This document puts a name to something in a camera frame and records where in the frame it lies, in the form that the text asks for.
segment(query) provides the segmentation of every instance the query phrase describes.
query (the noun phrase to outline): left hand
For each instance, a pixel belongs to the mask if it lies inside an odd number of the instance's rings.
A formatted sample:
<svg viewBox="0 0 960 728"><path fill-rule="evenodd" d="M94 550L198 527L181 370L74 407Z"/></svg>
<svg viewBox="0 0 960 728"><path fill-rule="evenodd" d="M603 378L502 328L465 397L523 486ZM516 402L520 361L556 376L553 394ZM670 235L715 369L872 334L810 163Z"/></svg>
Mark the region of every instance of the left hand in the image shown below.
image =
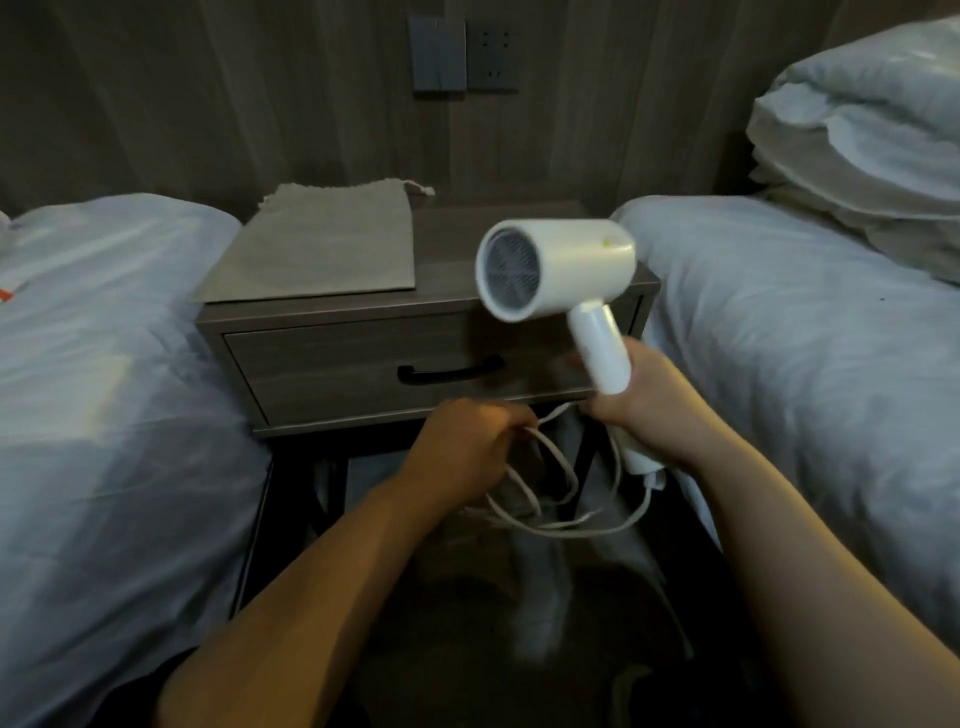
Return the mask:
<svg viewBox="0 0 960 728"><path fill-rule="evenodd" d="M423 424L396 486L439 521L500 482L514 437L536 426L525 404L447 400Z"/></svg>

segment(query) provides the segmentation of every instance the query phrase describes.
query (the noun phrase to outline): hair dryer handle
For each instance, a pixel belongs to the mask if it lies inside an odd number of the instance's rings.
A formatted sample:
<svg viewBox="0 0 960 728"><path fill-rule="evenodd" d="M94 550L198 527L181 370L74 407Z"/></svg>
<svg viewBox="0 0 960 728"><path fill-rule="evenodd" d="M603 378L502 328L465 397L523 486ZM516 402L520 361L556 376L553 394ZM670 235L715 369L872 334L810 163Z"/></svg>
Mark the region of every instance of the hair dryer handle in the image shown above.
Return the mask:
<svg viewBox="0 0 960 728"><path fill-rule="evenodd" d="M593 386L602 395L617 395L630 385L633 367L623 336L610 307L602 301L587 301L566 315L573 341L584 360ZM644 454L640 444L619 427L612 427L627 473L646 475L663 465Z"/></svg>

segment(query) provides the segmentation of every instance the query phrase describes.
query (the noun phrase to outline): hand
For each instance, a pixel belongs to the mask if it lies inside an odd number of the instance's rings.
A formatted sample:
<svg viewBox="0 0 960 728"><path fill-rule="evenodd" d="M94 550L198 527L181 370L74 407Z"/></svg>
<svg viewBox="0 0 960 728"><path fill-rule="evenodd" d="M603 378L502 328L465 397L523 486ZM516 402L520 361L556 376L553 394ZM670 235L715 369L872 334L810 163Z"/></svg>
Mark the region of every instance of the hand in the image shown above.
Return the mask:
<svg viewBox="0 0 960 728"><path fill-rule="evenodd" d="M500 482L514 437L536 426L537 415L524 404L447 400L423 424L396 484L438 522Z"/></svg>
<svg viewBox="0 0 960 728"><path fill-rule="evenodd" d="M666 356L629 336L623 343L633 363L630 386L585 401L587 414L623 427L663 460L687 470L702 467L718 446L736 439Z"/></svg>

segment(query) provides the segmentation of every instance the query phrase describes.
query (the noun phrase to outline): light switch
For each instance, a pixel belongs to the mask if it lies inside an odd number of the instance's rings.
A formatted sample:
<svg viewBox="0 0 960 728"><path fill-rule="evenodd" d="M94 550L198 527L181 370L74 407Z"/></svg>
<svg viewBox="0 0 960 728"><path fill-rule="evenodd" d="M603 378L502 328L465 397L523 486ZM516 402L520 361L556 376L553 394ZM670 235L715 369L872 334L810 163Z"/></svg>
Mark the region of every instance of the light switch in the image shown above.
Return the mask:
<svg viewBox="0 0 960 728"><path fill-rule="evenodd" d="M414 91L466 91L467 43L463 23L458 29L444 17L410 15L407 25Z"/></svg>

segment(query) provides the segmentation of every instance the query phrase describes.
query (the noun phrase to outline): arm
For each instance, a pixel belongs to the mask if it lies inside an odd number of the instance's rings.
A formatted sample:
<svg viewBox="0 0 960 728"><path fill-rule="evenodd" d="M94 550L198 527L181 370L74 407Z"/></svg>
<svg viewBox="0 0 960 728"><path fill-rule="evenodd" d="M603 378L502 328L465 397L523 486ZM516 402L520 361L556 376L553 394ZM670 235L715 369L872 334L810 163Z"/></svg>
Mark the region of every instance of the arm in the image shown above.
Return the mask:
<svg viewBox="0 0 960 728"><path fill-rule="evenodd" d="M529 407L444 402L374 488L171 676L158 728L322 725L420 540L504 474Z"/></svg>
<svg viewBox="0 0 960 728"><path fill-rule="evenodd" d="M589 402L587 410L697 478L800 723L954 725L960 660L665 356L626 343L634 362L630 388Z"/></svg>

